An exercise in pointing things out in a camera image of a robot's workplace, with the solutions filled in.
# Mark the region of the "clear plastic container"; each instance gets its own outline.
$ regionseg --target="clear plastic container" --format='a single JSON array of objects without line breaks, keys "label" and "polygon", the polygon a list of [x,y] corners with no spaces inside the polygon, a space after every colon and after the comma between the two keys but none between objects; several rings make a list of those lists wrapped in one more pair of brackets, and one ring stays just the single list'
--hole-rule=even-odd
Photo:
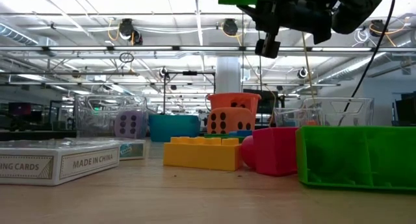
[{"label": "clear plastic container", "polygon": [[274,119],[277,127],[321,125],[322,110],[319,108],[275,108]]},{"label": "clear plastic container", "polygon": [[77,137],[144,138],[146,98],[125,95],[75,96]]},{"label": "clear plastic container", "polygon": [[325,126],[372,125],[374,99],[372,98],[306,98],[302,108],[320,108]]}]

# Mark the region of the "red ball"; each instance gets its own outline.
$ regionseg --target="red ball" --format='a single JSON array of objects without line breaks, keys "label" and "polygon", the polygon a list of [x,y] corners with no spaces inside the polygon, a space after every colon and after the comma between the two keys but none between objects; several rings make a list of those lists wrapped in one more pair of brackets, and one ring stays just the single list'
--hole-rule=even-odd
[{"label": "red ball", "polygon": [[244,163],[255,169],[255,150],[253,136],[247,136],[241,143],[241,157]]}]

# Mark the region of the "teal bin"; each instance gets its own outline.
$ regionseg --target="teal bin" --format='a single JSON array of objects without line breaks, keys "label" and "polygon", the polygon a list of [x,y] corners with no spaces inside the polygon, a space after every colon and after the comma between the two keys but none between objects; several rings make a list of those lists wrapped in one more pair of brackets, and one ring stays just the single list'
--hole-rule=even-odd
[{"label": "teal bin", "polygon": [[197,116],[151,115],[150,138],[153,142],[170,142],[171,137],[197,137],[201,121]]},{"label": "teal bin", "polygon": [[296,131],[300,182],[416,190],[416,127],[318,127]]}]

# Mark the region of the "white pillar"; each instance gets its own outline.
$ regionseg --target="white pillar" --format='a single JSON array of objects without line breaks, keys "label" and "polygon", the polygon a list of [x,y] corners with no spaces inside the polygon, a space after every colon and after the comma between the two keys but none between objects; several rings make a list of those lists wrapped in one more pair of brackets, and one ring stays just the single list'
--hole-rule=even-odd
[{"label": "white pillar", "polygon": [[216,59],[216,92],[242,92],[241,69],[238,57]]}]

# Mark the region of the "table surface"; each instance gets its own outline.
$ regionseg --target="table surface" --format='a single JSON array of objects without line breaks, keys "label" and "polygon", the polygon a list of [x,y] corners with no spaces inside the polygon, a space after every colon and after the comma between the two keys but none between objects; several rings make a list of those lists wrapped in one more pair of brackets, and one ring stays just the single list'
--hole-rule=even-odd
[{"label": "table surface", "polygon": [[56,187],[0,186],[0,223],[415,223],[416,193],[311,189],[269,177],[163,167],[163,145]]}]

